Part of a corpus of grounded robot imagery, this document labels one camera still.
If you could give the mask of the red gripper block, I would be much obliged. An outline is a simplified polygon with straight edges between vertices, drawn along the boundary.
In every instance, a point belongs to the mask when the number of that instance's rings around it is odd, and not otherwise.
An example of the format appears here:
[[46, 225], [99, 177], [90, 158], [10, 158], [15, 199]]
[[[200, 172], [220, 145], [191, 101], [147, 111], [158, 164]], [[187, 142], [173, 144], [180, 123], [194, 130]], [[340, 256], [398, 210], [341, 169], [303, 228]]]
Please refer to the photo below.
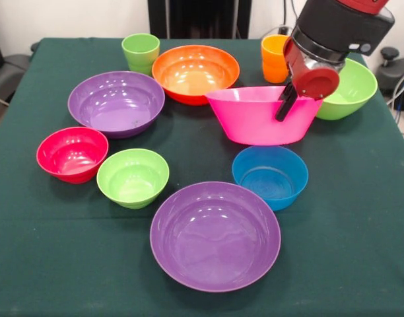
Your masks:
[[311, 56], [298, 47], [289, 37], [284, 45], [283, 54], [290, 75], [290, 81], [283, 89], [275, 119], [283, 122], [298, 96], [324, 99], [332, 94], [339, 85], [339, 64], [333, 65], [319, 57]]

